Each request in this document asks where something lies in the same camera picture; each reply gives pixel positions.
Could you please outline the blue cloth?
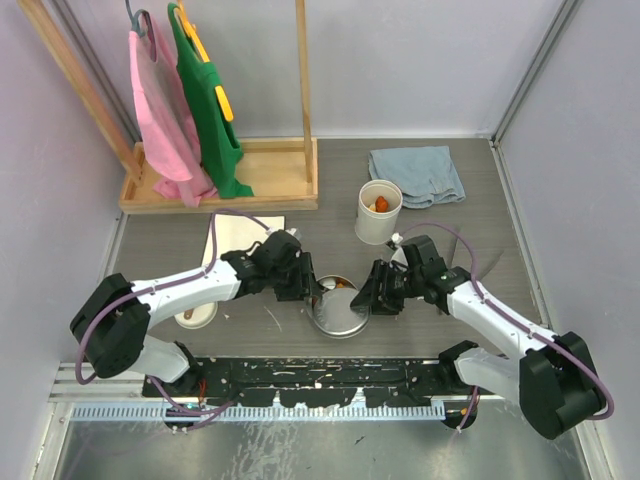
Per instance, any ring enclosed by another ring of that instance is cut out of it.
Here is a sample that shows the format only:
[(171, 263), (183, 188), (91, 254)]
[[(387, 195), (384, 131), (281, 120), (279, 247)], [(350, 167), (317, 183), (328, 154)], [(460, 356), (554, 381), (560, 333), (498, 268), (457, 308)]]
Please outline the blue cloth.
[(372, 180), (385, 180), (401, 191), (408, 209), (460, 203), (466, 192), (448, 146), (371, 150), (368, 168)]

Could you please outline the grey hanger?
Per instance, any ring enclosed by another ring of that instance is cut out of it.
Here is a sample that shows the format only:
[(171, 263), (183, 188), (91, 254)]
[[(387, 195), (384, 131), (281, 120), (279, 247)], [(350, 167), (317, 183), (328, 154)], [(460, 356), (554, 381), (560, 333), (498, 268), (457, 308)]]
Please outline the grey hanger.
[(125, 0), (125, 8), (131, 23), (131, 30), (140, 38), (147, 39), (149, 56), (152, 61), (157, 60), (157, 46), (150, 13), (145, 9), (133, 12), (131, 1)]

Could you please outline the white rice roll piece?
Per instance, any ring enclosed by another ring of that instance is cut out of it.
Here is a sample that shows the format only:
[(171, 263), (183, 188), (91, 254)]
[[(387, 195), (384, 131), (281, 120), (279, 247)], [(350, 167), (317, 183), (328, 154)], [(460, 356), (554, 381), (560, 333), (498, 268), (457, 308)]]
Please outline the white rice roll piece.
[(332, 290), (336, 287), (336, 281), (333, 278), (326, 278), (322, 281), (322, 285), (325, 289)]

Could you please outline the pink apron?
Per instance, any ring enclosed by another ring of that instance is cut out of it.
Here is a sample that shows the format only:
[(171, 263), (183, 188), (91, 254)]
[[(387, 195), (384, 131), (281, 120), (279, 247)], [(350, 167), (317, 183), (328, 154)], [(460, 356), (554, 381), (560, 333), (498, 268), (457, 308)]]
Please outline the pink apron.
[(200, 142), (177, 59), (155, 19), (141, 19), (144, 35), (129, 33), (130, 81), (147, 163), (159, 175), (153, 190), (197, 207), (217, 189), (204, 171)]

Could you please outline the round metal tin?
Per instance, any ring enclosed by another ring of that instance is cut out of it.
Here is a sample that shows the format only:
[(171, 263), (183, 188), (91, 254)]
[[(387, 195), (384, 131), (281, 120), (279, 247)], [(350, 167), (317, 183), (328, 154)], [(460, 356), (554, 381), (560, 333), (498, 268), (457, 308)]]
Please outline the round metal tin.
[(346, 339), (360, 333), (369, 321), (367, 310), (351, 308), (358, 288), (340, 276), (325, 276), (319, 280), (321, 296), (310, 300), (309, 316), (323, 334)]

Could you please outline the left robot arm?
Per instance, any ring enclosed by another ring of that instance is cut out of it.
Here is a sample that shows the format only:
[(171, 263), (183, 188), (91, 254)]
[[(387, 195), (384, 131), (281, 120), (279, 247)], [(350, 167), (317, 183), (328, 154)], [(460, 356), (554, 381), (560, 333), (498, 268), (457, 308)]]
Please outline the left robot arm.
[(178, 396), (191, 395), (204, 377), (201, 365), (184, 345), (161, 341), (150, 330), (181, 312), (265, 289), (280, 302), (312, 301), (323, 294), (310, 254), (290, 231), (274, 231), (247, 250), (228, 251), (207, 266), (156, 280), (135, 283), (112, 274), (71, 321), (76, 363), (88, 362), (93, 369), (76, 380), (86, 385), (131, 371)]

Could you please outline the wooden clothes rack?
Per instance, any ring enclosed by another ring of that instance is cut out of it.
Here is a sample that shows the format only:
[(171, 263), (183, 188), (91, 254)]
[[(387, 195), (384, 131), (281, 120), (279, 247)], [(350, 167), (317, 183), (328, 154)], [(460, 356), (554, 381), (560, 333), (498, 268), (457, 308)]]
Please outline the wooden clothes rack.
[(65, 35), (41, 1), (20, 1), (19, 7), (38, 33), (68, 82), (83, 102), (109, 147), (126, 171), (119, 207), (126, 214), (210, 213), (224, 207), (248, 211), (293, 211), (318, 208), (318, 148), (311, 135), (311, 100), (306, 34), (306, 9), (297, 1), (296, 27), (303, 135), (294, 138), (246, 138), (237, 167), (238, 179), (248, 183), (252, 197), (208, 198), (196, 208), (161, 197), (152, 185), (158, 179), (145, 158), (142, 143), (133, 143), (111, 114), (101, 94)]

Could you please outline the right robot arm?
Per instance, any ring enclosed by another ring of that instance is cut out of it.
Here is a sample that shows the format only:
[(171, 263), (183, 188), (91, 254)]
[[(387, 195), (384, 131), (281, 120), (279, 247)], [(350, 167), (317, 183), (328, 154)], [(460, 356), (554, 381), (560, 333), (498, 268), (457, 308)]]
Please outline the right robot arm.
[(498, 348), (490, 354), (470, 341), (442, 352), (438, 379), (459, 394), (477, 387), (516, 404), (530, 426), (555, 439), (585, 420), (612, 412), (586, 342), (527, 320), (499, 301), (467, 270), (450, 267), (427, 235), (394, 235), (390, 260), (374, 262), (354, 311), (397, 315), (408, 299), (422, 299), (462, 321)]

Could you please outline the round metal tin lid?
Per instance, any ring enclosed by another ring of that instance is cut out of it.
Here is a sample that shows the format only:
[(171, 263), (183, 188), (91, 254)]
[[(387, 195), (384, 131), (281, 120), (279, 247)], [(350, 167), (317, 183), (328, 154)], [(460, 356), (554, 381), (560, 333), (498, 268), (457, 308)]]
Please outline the round metal tin lid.
[(351, 302), (359, 291), (337, 288), (323, 293), (311, 307), (311, 319), (325, 335), (334, 338), (349, 338), (362, 331), (369, 322), (369, 311), (351, 308)]

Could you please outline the metal tongs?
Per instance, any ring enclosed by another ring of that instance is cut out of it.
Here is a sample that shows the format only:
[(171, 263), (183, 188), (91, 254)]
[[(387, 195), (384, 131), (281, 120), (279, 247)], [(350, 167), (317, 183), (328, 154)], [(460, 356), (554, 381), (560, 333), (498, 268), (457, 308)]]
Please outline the metal tongs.
[[(448, 269), (453, 267), (453, 261), (457, 250), (459, 234), (461, 233), (462, 227), (460, 225), (455, 225), (453, 227), (454, 234), (453, 239), (450, 241), (449, 247), (447, 249), (446, 255), (444, 257), (445, 264)], [(482, 281), (499, 263), (502, 256), (504, 255), (505, 250), (501, 249), (497, 253), (495, 253), (491, 259), (485, 262), (481, 268), (477, 271), (477, 280)]]

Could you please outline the orange shrimp piece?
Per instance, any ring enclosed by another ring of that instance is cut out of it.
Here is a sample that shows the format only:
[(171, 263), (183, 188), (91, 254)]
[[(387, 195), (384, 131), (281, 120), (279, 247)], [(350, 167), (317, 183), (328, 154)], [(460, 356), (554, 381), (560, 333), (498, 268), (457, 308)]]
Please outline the orange shrimp piece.
[(375, 201), (375, 212), (386, 213), (389, 210), (389, 203), (383, 196), (378, 196)]

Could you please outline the white cylindrical container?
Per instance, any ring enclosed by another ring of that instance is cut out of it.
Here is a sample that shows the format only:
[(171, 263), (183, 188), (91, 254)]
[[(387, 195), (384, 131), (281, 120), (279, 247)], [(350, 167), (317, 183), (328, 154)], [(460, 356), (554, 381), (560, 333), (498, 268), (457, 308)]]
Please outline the white cylindrical container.
[[(387, 203), (384, 212), (373, 211), (381, 197)], [(402, 208), (402, 193), (392, 182), (371, 180), (364, 184), (358, 194), (358, 211), (355, 233), (359, 240), (368, 245), (387, 242), (395, 231), (396, 221)]]

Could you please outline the yellow hanger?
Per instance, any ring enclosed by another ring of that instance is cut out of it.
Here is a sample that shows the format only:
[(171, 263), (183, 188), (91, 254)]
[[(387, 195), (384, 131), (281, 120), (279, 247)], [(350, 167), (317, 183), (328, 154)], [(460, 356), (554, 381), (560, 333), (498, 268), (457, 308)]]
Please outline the yellow hanger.
[[(185, 10), (184, 2), (182, 0), (178, 0), (177, 3), (179, 8), (179, 17), (180, 17), (181, 25), (187, 38), (191, 40), (199, 58), (204, 63), (208, 63), (210, 61), (210, 58), (197, 34), (195, 25), (188, 18), (188, 15)], [(217, 85), (214, 87), (214, 91), (215, 91), (224, 119), (227, 122), (232, 122), (234, 120), (234, 114), (233, 114), (233, 110), (232, 110), (230, 101), (228, 99), (228, 96), (226, 94), (226, 91), (224, 90), (224, 87), (222, 85)]]

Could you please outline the white lid brown handle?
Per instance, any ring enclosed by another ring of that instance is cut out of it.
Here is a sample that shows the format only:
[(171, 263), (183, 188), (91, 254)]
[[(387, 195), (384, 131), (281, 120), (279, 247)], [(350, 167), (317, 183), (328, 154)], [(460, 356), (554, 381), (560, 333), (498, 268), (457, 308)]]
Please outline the white lid brown handle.
[(216, 316), (218, 305), (216, 302), (201, 305), (186, 310), (174, 316), (179, 326), (188, 330), (196, 330), (207, 326)]

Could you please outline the green apron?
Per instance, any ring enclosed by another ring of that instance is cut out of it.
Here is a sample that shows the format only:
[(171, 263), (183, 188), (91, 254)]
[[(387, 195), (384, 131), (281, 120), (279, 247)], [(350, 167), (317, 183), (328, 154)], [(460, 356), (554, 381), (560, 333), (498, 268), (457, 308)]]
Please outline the green apron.
[(195, 122), (203, 168), (221, 198), (251, 197), (252, 188), (236, 178), (236, 167), (244, 152), (231, 122), (223, 117), (214, 91), (215, 86), (222, 85), (216, 66), (211, 61), (204, 63), (197, 55), (182, 28), (178, 3), (167, 6), (167, 16), (178, 54), (177, 72)]

